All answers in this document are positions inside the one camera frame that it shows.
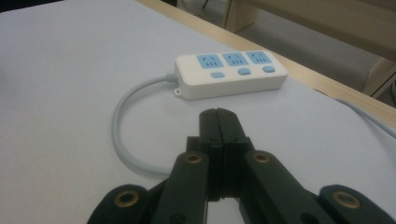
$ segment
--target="power switch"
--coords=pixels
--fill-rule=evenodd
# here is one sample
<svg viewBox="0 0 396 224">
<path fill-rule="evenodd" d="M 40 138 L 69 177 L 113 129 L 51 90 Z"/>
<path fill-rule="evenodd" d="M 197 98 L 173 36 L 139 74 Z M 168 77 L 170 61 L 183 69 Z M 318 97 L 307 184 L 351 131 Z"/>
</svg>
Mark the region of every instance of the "power switch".
<svg viewBox="0 0 396 224">
<path fill-rule="evenodd" d="M 273 66 L 265 66 L 262 70 L 266 73 L 274 73 L 275 72 L 275 68 Z"/>
<path fill-rule="evenodd" d="M 213 78 L 224 77 L 224 73 L 222 73 L 222 72 L 214 72 L 214 73 L 211 73 L 210 76 L 212 76 Z"/>
<path fill-rule="evenodd" d="M 240 68 L 238 69 L 238 74 L 241 76 L 246 76 L 246 75 L 250 75 L 251 71 L 248 68 Z"/>
</svg>

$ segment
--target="power cord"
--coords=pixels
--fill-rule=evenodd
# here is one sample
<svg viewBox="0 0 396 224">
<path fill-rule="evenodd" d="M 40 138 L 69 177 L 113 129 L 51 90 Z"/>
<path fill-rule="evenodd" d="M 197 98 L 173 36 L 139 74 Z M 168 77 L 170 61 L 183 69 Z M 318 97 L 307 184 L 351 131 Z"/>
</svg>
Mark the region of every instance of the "power cord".
<svg viewBox="0 0 396 224">
<path fill-rule="evenodd" d="M 357 107 L 356 105 L 353 105 L 352 103 L 350 103 L 348 101 L 341 100 L 341 99 L 336 99 L 336 101 L 338 101 L 339 103 L 341 103 L 343 105 L 349 106 L 356 113 L 358 113 L 362 117 L 370 120 L 372 123 L 374 123 L 376 126 L 378 126 L 380 129 L 382 129 L 384 132 L 386 132 L 387 134 L 389 134 L 393 138 L 396 138 L 396 131 L 394 129 L 392 129 L 389 126 L 385 125 L 379 119 L 376 119 L 375 117 L 373 117 L 371 114 L 367 113 L 366 111 L 360 109 L 359 107 Z"/>
<path fill-rule="evenodd" d="M 164 169 L 162 167 L 153 166 L 139 160 L 125 147 L 120 138 L 120 115 L 128 100 L 138 91 L 145 89 L 148 86 L 160 83 L 160 82 L 177 82 L 177 75 L 166 75 L 165 77 L 156 77 L 154 79 L 148 80 L 135 86 L 130 91 L 128 91 L 117 104 L 116 109 L 113 113 L 113 120 L 111 122 L 111 139 L 113 141 L 113 146 L 119 156 L 120 160 L 127 166 L 130 170 L 134 168 L 139 168 L 144 171 L 159 175 L 169 175 L 171 173 L 170 169 Z"/>
<path fill-rule="evenodd" d="M 154 79 L 145 81 L 134 88 L 132 88 L 130 91 L 128 91 L 119 101 L 117 104 L 116 109 L 114 110 L 113 114 L 113 119 L 111 123 L 111 138 L 113 141 L 113 146 L 117 152 L 117 155 L 119 156 L 120 160 L 125 164 L 126 167 L 128 167 L 130 170 L 134 170 L 134 168 L 139 168 L 143 171 L 147 171 L 150 173 L 158 174 L 158 175 L 170 175 L 171 169 L 165 169 L 162 167 L 158 166 L 153 166 L 150 164 L 145 163 L 144 161 L 139 160 L 136 156 L 134 156 L 128 149 L 125 147 L 123 142 L 120 139 L 120 115 L 121 111 L 124 108 L 125 104 L 128 102 L 128 100 L 138 91 L 141 91 L 145 89 L 148 86 L 160 83 L 160 82 L 177 82 L 178 77 L 175 74 L 172 75 L 166 75 L 165 77 L 156 77 Z M 388 133 L 390 136 L 393 138 L 396 138 L 396 131 L 378 119 L 374 118 L 372 115 L 369 113 L 365 112 L 364 110 L 358 108 L 357 106 L 351 104 L 350 102 L 347 102 L 345 100 L 341 99 L 336 99 L 339 103 L 346 105 L 353 109 L 355 112 L 357 112 L 359 115 L 361 115 L 364 118 L 367 118 L 370 120 L 372 123 L 374 123 L 376 126 L 381 128 L 384 132 Z"/>
</svg>

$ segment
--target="brass insert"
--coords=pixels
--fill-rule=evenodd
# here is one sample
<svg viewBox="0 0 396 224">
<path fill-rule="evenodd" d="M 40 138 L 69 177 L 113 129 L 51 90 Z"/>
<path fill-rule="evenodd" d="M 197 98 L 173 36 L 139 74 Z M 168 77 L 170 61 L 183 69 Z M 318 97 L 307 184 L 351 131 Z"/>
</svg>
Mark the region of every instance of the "brass insert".
<svg viewBox="0 0 396 224">
<path fill-rule="evenodd" d="M 253 156 L 254 160 L 259 163 L 267 163 L 270 161 L 270 157 L 262 152 L 255 153 Z"/>
<path fill-rule="evenodd" d="M 198 163 L 202 160 L 201 156 L 197 154 L 190 154 L 186 156 L 186 162 L 188 163 Z"/>
<path fill-rule="evenodd" d="M 347 208 L 356 209 L 361 207 L 361 202 L 359 201 L 359 199 L 350 193 L 336 191 L 332 194 L 332 198 L 336 202 Z"/>
<path fill-rule="evenodd" d="M 139 194 L 133 190 L 125 190 L 117 195 L 114 199 L 114 204 L 118 207 L 130 207 L 139 201 Z"/>
</svg>

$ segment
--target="white table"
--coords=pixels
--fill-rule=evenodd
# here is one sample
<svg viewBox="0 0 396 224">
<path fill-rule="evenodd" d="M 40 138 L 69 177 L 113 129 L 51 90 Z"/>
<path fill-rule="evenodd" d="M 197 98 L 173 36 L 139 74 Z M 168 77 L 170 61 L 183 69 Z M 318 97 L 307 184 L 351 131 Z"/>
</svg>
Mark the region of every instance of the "white table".
<svg viewBox="0 0 396 224">
<path fill-rule="evenodd" d="M 64 1 L 0 14 L 0 223 L 86 223 L 115 187 L 163 177 L 131 172 L 110 139 L 112 112 L 134 85 L 174 71 L 177 55 L 232 50 L 135 1 Z M 308 190 L 342 184 L 396 218 L 394 139 L 349 108 L 288 78 L 278 91 L 185 101 L 175 86 L 139 93 L 124 142 L 171 167 L 198 135 L 198 115 L 235 112 L 257 149 Z M 234 200 L 208 223 L 242 223 Z"/>
</svg>

